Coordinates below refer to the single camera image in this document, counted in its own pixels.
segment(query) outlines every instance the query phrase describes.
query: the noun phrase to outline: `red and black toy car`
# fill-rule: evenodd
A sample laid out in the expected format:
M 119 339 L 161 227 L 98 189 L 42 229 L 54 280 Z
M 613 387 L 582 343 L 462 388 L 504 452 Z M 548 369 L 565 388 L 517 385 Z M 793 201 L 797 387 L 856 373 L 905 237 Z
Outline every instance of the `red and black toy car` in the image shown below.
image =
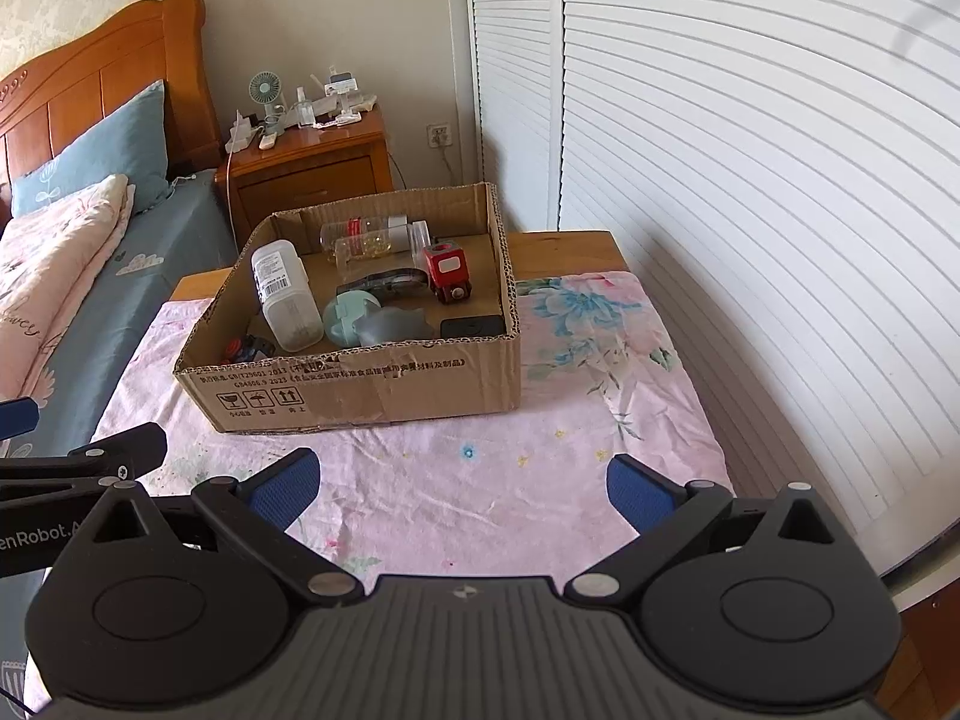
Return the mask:
M 444 241 L 424 250 L 430 289 L 440 303 L 452 303 L 470 297 L 470 273 L 467 257 L 459 245 Z

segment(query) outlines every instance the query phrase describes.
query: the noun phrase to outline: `pink blanket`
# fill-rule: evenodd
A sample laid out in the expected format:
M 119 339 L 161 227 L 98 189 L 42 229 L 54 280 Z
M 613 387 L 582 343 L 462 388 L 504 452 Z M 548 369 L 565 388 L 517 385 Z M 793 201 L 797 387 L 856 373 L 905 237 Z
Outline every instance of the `pink blanket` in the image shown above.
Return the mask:
M 160 311 L 97 436 L 160 423 L 167 460 L 141 481 L 168 495 L 312 448 L 323 466 L 320 495 L 290 533 L 368 587 L 381 572 L 546 574 L 562 585 L 635 536 L 607 501 L 607 461 L 617 452 L 679 483 L 730 480 L 635 276 L 521 282 L 518 291 L 516 412 L 304 436 L 218 434 L 171 375 L 206 305 L 193 301 Z
M 111 175 L 7 225 L 0 241 L 0 401 L 34 394 L 43 365 L 127 231 L 131 208 L 127 177 Z

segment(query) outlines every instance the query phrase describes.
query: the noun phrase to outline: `nightstand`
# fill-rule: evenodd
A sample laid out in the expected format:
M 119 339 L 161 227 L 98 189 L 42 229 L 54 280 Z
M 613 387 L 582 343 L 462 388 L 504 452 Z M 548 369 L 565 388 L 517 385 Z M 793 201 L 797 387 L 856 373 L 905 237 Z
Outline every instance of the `nightstand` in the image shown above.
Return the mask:
M 286 130 L 268 151 L 254 138 L 230 161 L 230 211 L 237 247 L 275 211 L 392 191 L 383 117 L 378 107 L 357 124 Z M 226 201 L 227 161 L 216 175 Z

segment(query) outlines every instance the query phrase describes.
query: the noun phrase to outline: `pillow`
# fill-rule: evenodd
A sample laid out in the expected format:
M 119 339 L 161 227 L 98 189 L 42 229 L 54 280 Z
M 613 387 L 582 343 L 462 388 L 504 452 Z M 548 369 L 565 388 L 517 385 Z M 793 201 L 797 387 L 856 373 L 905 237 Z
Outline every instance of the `pillow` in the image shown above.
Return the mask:
M 94 124 L 48 163 L 13 181 L 13 218 L 114 173 L 123 173 L 136 184 L 135 214 L 170 196 L 162 80 Z

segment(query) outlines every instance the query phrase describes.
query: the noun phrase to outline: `electrical outlet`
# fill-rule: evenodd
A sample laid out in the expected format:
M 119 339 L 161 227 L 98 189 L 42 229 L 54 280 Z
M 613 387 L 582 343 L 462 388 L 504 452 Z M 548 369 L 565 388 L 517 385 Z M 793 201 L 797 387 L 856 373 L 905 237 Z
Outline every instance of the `electrical outlet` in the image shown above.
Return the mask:
M 430 143 L 430 148 L 453 146 L 453 134 L 450 132 L 450 125 L 427 124 L 426 140 L 427 143 Z

